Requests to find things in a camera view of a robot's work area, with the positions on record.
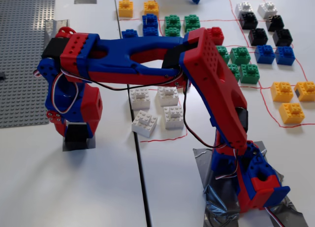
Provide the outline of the blue and red gripper body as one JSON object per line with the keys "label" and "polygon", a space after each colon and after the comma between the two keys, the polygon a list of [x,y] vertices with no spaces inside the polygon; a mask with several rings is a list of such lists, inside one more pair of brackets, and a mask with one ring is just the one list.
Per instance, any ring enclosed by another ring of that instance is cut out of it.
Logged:
{"label": "blue and red gripper body", "polygon": [[81,104],[85,84],[67,81],[63,74],[45,74],[48,82],[47,111],[57,111],[70,123],[83,123]]}

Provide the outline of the red fixed gripper finger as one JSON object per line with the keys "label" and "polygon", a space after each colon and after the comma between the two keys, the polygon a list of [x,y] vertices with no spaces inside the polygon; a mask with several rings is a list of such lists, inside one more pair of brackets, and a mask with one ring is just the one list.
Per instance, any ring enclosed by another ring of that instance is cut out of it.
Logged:
{"label": "red fixed gripper finger", "polygon": [[99,88],[85,87],[83,93],[83,121],[87,124],[89,138],[92,138],[95,134],[102,110]]}

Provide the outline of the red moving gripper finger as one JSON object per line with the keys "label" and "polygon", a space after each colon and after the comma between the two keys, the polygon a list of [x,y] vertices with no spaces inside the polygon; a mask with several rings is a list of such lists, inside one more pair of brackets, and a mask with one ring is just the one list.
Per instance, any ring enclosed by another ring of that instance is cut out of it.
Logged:
{"label": "red moving gripper finger", "polygon": [[66,120],[57,111],[47,111],[47,118],[50,123],[53,123],[56,131],[63,137],[66,134]]}

